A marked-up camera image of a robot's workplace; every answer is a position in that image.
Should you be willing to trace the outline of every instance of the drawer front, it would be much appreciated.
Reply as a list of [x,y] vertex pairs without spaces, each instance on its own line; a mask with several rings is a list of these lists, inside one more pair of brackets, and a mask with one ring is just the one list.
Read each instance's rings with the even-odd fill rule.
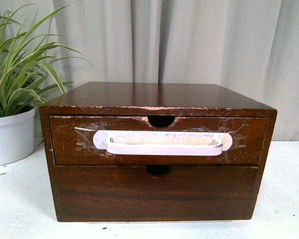
[[[254,164],[259,163],[268,118],[175,117],[160,129],[147,116],[50,116],[56,165]],[[221,131],[233,137],[232,147],[218,156],[118,155],[98,150],[93,135],[107,130]]]
[[171,166],[154,178],[145,166],[56,166],[58,221],[250,219],[256,167]]

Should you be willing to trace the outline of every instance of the white flower pot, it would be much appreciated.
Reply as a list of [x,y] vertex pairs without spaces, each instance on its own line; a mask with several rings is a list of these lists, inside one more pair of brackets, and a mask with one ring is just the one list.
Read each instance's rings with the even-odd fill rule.
[[0,165],[16,162],[34,150],[35,108],[0,118]]

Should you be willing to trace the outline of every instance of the dark wood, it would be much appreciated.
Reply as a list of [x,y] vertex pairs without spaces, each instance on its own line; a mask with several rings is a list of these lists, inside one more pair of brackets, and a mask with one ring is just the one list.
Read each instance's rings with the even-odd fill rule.
[[59,221],[248,219],[252,167],[173,166],[161,178],[145,167],[56,167]]
[[41,107],[58,115],[263,117],[276,110],[217,85],[89,82]]
[[113,155],[93,145],[96,131],[101,125],[107,130],[155,130],[147,117],[86,117],[50,116],[54,139],[56,165],[147,165],[147,164],[255,164],[262,151],[267,118],[207,118],[177,117],[165,130],[184,131],[205,127],[209,130],[227,128],[232,132],[233,147],[218,156],[151,156]]
[[[175,116],[157,128],[148,116]],[[87,83],[40,107],[59,221],[250,219],[277,111],[216,85]],[[94,131],[230,131],[219,156],[112,155],[96,150]],[[146,165],[171,165],[154,178]]]

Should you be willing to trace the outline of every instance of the white tabletop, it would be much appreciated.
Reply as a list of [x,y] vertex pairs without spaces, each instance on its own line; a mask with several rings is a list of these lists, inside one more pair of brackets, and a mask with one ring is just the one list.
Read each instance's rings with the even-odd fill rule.
[[0,239],[299,239],[299,142],[272,142],[247,221],[59,223],[43,145],[0,173]]

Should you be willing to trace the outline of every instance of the cabinet top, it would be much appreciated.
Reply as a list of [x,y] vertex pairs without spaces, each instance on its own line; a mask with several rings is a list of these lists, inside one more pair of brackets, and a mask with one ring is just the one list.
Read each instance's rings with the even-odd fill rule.
[[88,82],[45,106],[273,108],[218,85]]

